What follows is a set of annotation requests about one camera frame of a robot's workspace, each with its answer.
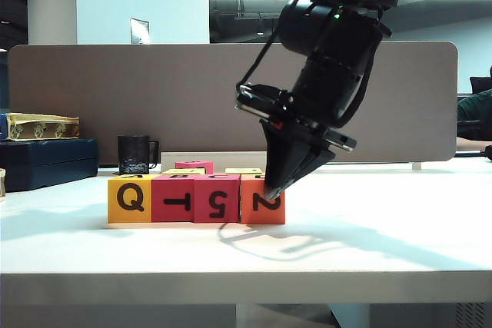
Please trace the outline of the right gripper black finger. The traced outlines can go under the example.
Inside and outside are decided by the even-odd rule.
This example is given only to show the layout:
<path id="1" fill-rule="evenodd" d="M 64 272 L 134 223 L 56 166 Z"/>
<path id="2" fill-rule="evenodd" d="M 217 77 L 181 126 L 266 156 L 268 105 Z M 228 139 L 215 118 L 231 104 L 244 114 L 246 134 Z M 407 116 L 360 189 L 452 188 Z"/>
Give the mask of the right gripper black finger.
<path id="1" fill-rule="evenodd" d="M 334 159 L 334 152 L 325 149 L 301 147 L 289 149 L 279 163 L 276 196 L 292 184 Z"/>
<path id="2" fill-rule="evenodd" d="M 288 124 L 278 127 L 271 122 L 261 121 L 261 126 L 267 142 L 265 195 L 275 199 L 296 181 L 296 171 L 304 159 L 304 143 L 295 136 Z"/>

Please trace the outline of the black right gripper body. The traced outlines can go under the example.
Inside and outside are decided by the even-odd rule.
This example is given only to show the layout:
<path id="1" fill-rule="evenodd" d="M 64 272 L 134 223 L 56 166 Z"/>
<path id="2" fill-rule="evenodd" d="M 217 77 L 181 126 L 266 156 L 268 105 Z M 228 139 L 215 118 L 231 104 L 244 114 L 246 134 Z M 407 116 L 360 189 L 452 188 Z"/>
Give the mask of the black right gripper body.
<path id="1" fill-rule="evenodd" d="M 279 151 L 279 147 L 287 147 L 287 144 L 294 142 L 323 151 L 331 147 L 343 151 L 353 151 L 356 148 L 356 140 L 352 137 L 319 125 L 315 121 L 296 118 L 291 110 L 292 106 L 282 98 L 282 94 L 275 98 L 263 97 L 264 118 L 261 119 L 261 123 L 269 151 Z"/>

